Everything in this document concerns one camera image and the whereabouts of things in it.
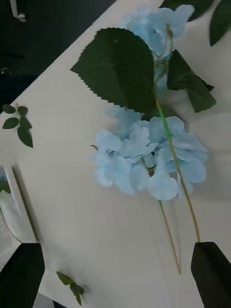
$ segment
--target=flower stem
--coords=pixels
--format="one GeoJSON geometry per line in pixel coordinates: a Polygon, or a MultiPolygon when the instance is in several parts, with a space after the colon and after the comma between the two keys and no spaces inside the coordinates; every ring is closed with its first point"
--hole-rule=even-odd
{"type": "Polygon", "coordinates": [[[4,214],[3,214],[3,211],[2,211],[2,209],[1,209],[1,207],[0,207],[0,212],[1,212],[1,214],[2,214],[2,218],[3,218],[3,220],[4,220],[4,223],[5,223],[5,225],[6,225],[6,228],[9,230],[10,234],[12,235],[12,237],[15,238],[17,241],[19,241],[19,242],[22,244],[23,242],[22,242],[20,239],[18,239],[15,235],[13,235],[13,233],[11,232],[11,229],[8,227],[7,222],[6,222],[6,219],[5,219],[5,217],[4,217],[4,214]]]}
{"type": "Polygon", "coordinates": [[[190,197],[189,197],[189,194],[188,194],[187,188],[185,186],[185,183],[184,183],[184,180],[183,180],[183,176],[182,176],[179,164],[178,164],[178,159],[177,159],[177,156],[176,156],[176,152],[175,152],[175,149],[174,149],[174,146],[173,146],[173,143],[172,143],[171,133],[169,131],[169,128],[168,128],[168,125],[167,125],[167,121],[165,119],[163,110],[162,110],[158,100],[156,100],[156,106],[157,106],[159,114],[161,116],[161,120],[162,120],[162,123],[163,123],[163,126],[164,126],[165,134],[166,134],[166,137],[167,137],[167,139],[169,141],[169,145],[170,145],[170,148],[171,148],[171,151],[172,151],[172,155],[173,155],[173,158],[174,158],[174,161],[175,161],[175,164],[176,164],[177,172],[178,172],[178,174],[180,176],[180,181],[181,181],[181,184],[182,184],[182,188],[184,190],[186,199],[187,199],[188,204],[189,204],[189,209],[190,209],[190,212],[191,212],[191,215],[192,215],[192,219],[193,219],[193,222],[194,222],[194,226],[195,226],[195,230],[196,230],[197,242],[199,243],[201,241],[201,239],[200,239],[200,233],[199,233],[199,229],[198,229],[195,213],[194,213],[194,210],[193,210],[193,206],[192,206],[192,203],[191,203],[191,200],[190,200],[190,197]]]}
{"type": "Polygon", "coordinates": [[[169,227],[169,224],[167,222],[167,217],[165,215],[165,211],[164,211],[164,208],[163,208],[163,205],[162,205],[162,201],[160,201],[160,200],[158,200],[158,201],[159,201],[161,212],[162,212],[162,215],[164,217],[165,224],[166,224],[166,227],[167,227],[167,232],[168,232],[168,235],[169,235],[169,238],[170,238],[170,242],[171,242],[171,246],[172,246],[172,251],[173,251],[173,256],[174,256],[174,259],[175,259],[175,262],[176,262],[176,265],[177,265],[177,269],[178,269],[179,274],[181,275],[180,263],[178,262],[178,259],[177,259],[177,253],[176,253],[176,249],[175,249],[175,246],[174,246],[174,243],[173,243],[170,227],[169,227]]]}

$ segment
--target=flower cluster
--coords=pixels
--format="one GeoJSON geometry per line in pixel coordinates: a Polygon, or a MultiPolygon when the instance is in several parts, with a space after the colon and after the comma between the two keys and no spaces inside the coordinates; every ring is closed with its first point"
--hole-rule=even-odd
{"type": "Polygon", "coordinates": [[[152,11],[148,6],[138,6],[133,14],[124,16],[119,27],[138,35],[154,55],[165,58],[171,51],[171,38],[182,35],[193,12],[191,5],[181,5],[175,11],[169,8],[152,11]]]}
{"type": "MultiPolygon", "coordinates": [[[[147,189],[157,200],[170,200],[177,194],[183,198],[161,118],[144,121],[142,114],[117,105],[107,114],[116,118],[117,123],[113,132],[104,129],[96,136],[96,180],[104,187],[114,184],[130,195],[147,189]]],[[[192,183],[200,183],[206,178],[208,150],[194,135],[186,132],[178,117],[167,117],[166,120],[184,182],[191,193],[192,183]]]]}

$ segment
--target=white surface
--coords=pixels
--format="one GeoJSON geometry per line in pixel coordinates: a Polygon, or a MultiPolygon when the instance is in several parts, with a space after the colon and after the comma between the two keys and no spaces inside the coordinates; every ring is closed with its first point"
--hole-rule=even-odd
{"type": "Polygon", "coordinates": [[[50,298],[38,293],[33,308],[54,308],[54,303],[50,298]]]}
{"type": "MultiPolygon", "coordinates": [[[[1,132],[4,155],[17,160],[42,240],[47,273],[40,291],[68,308],[76,300],[51,271],[52,262],[89,286],[83,307],[203,308],[190,270],[195,231],[187,203],[165,204],[181,258],[179,276],[157,201],[147,192],[130,197],[104,189],[94,180],[89,145],[111,124],[108,104],[70,71],[97,29],[115,26],[141,3],[155,9],[161,0],[118,0],[18,98],[29,108],[34,149],[16,133],[1,132]]],[[[192,195],[202,240],[216,241],[231,260],[231,34],[211,48],[211,14],[188,23],[177,47],[216,86],[218,103],[199,115],[187,104],[176,108],[211,150],[207,180],[192,195]]]]}

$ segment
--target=serrated leaf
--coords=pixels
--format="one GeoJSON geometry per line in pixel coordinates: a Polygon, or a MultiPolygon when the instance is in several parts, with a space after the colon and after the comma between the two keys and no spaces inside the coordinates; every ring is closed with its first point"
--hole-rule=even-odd
{"type": "Polygon", "coordinates": [[[70,289],[73,292],[74,296],[76,297],[77,302],[82,306],[82,301],[81,301],[81,297],[80,297],[80,291],[79,288],[77,286],[77,284],[74,282],[70,285],[70,289]]]}
{"type": "Polygon", "coordinates": [[[7,119],[4,124],[3,124],[3,129],[11,129],[14,128],[18,125],[18,118],[16,117],[10,117],[9,119],[7,119]]]}
{"type": "Polygon", "coordinates": [[[205,85],[177,50],[169,61],[167,87],[170,90],[186,90],[195,112],[210,109],[216,104],[208,89],[212,86],[205,85]]]}
{"type": "Polygon", "coordinates": [[[5,104],[2,106],[2,110],[6,113],[6,114],[14,114],[16,112],[16,109],[8,104],[5,104]]]}
{"type": "Polygon", "coordinates": [[[61,272],[56,272],[57,276],[59,277],[59,279],[62,281],[62,283],[64,285],[69,285],[72,284],[74,281],[68,277],[67,275],[62,274],[61,272]]]}
{"type": "Polygon", "coordinates": [[[215,0],[165,0],[160,7],[175,10],[182,4],[190,4],[195,8],[194,13],[189,18],[189,21],[191,21],[204,14],[214,1],[215,0]]]}
{"type": "Polygon", "coordinates": [[[79,289],[79,293],[81,295],[83,295],[84,294],[84,289],[80,285],[77,285],[77,286],[78,286],[78,289],[79,289]]]}
{"type": "Polygon", "coordinates": [[[24,106],[19,106],[17,111],[18,111],[19,115],[26,116],[27,112],[28,112],[28,108],[24,107],[24,106]]]}
{"type": "Polygon", "coordinates": [[[18,137],[21,140],[22,143],[29,146],[30,148],[33,148],[33,141],[31,134],[28,129],[20,126],[18,128],[18,137]]]}
{"type": "Polygon", "coordinates": [[[104,100],[145,114],[155,108],[152,53],[128,30],[101,29],[71,70],[104,100]]]}
{"type": "Polygon", "coordinates": [[[26,129],[32,128],[30,122],[28,121],[28,119],[25,116],[20,117],[19,124],[26,129]]]}
{"type": "Polygon", "coordinates": [[[218,42],[231,27],[231,1],[221,0],[214,10],[209,28],[210,45],[218,42]]]}

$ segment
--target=green stem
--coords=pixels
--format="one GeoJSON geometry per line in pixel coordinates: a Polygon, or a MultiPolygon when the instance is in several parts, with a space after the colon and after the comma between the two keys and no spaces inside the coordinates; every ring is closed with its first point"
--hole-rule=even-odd
{"type": "Polygon", "coordinates": [[[164,208],[163,208],[163,205],[162,205],[162,201],[158,200],[159,201],[159,205],[160,205],[160,208],[161,208],[161,212],[162,212],[162,215],[164,217],[164,220],[165,220],[165,224],[166,224],[166,227],[167,227],[167,232],[168,232],[168,235],[169,235],[169,239],[170,239],[170,242],[171,242],[171,246],[172,246],[172,251],[173,251],[173,256],[174,256],[174,259],[175,259],[175,262],[176,262],[176,265],[177,265],[177,269],[178,269],[178,272],[179,274],[181,275],[181,268],[180,268],[180,264],[178,262],[178,258],[177,258],[177,253],[176,253],[176,249],[175,249],[175,246],[174,246],[174,243],[173,243],[173,239],[172,239],[172,234],[171,234],[171,231],[170,231],[170,227],[169,227],[169,224],[167,222],[167,217],[165,215],[165,211],[164,211],[164,208]]]}

